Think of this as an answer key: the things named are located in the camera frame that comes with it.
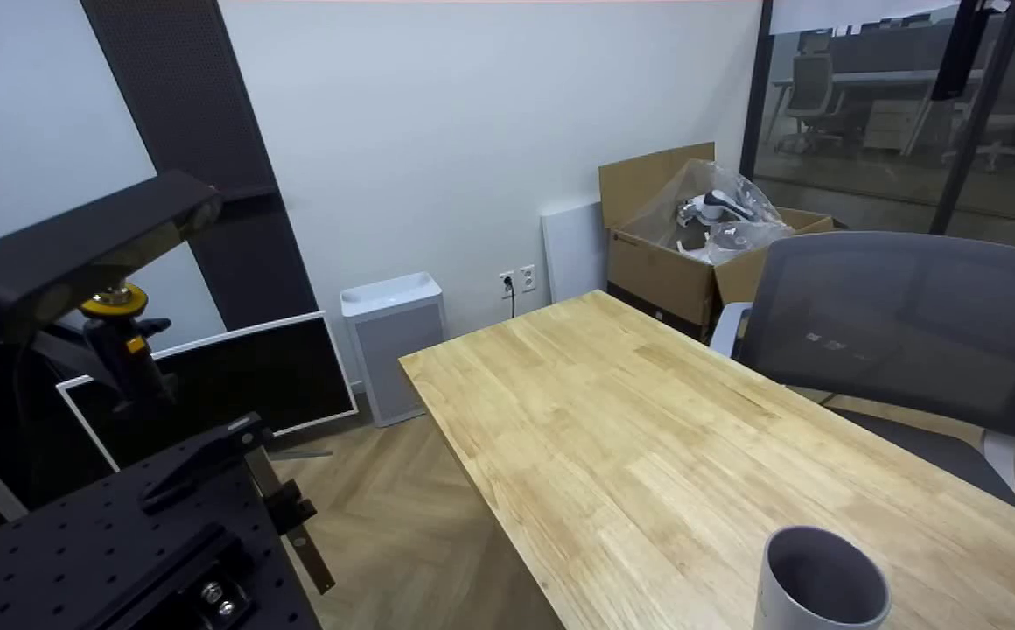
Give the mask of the grey ceramic mug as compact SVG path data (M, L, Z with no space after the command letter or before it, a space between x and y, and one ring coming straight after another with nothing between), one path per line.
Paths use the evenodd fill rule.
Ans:
M888 583L853 542L792 525L767 538L751 630L877 630Z

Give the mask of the white air purifier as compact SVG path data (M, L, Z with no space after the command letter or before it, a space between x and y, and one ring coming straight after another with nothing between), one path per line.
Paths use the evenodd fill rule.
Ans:
M421 412L400 360L443 341L440 300L443 295L431 272L373 280L341 295L341 316L349 327L368 406L378 423Z

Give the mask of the open cardboard box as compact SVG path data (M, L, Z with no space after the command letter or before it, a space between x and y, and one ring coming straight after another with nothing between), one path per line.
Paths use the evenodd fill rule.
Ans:
M601 225L609 240L607 288L641 306L646 316L708 332L729 300L755 297L767 247L741 253L725 267L705 267L623 232L623 222L685 161L714 161L714 147L669 147L597 167ZM796 205L777 211L792 225L792 233L834 227L831 213Z

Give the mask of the clear plastic bag with parts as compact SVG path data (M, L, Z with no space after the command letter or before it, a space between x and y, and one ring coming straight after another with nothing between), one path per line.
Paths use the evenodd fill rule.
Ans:
M744 175L685 161L623 222L623 232L683 258L725 267L789 239L792 225Z

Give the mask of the black perforated breadboard plate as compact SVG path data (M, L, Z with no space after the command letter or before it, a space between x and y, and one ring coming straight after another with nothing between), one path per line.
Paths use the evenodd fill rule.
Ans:
M0 525L0 630L322 630L263 440L247 412Z

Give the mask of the yellow knob clamp stand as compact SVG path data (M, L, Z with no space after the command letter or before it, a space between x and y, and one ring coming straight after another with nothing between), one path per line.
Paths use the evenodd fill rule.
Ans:
M103 379L124 395L125 406L161 406L170 400L152 356L152 337L168 330L168 320L146 320L146 290L117 283L96 290L83 306L83 337L103 360Z

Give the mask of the grey mesh office chair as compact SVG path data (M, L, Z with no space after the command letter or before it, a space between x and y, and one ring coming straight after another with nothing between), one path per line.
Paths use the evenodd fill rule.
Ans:
M709 346L781 385L938 412L980 440L851 412L851 423L1015 507L1015 246L820 232L767 247Z

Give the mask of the white wall power outlet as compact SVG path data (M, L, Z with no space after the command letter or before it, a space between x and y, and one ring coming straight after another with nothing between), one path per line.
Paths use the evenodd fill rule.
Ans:
M524 261L524 267L505 271L502 288L509 297L533 295L540 288L537 267Z

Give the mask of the white panel leaning on wall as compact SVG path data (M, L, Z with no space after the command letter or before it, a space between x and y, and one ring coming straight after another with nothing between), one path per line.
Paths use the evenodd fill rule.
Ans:
M568 300L607 283L607 227L595 203L548 211L540 218L545 290Z

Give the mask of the black monitor with white frame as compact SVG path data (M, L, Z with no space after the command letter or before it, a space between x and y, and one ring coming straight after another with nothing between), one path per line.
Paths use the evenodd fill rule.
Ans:
M107 469L125 469L244 412L259 412L272 437L358 412L322 313L190 341L159 350L154 364L170 385L168 409L124 412L119 395L86 376L55 385Z

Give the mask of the black diagonal wall beam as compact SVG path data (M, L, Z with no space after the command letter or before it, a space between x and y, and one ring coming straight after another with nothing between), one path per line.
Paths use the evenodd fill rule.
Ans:
M219 0L79 0L159 173L219 192L190 240L229 330L320 306Z

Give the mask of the black glass door frame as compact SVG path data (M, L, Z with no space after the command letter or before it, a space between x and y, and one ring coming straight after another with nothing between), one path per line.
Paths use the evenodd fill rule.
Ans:
M767 0L741 173L842 227L1015 240L1015 0Z

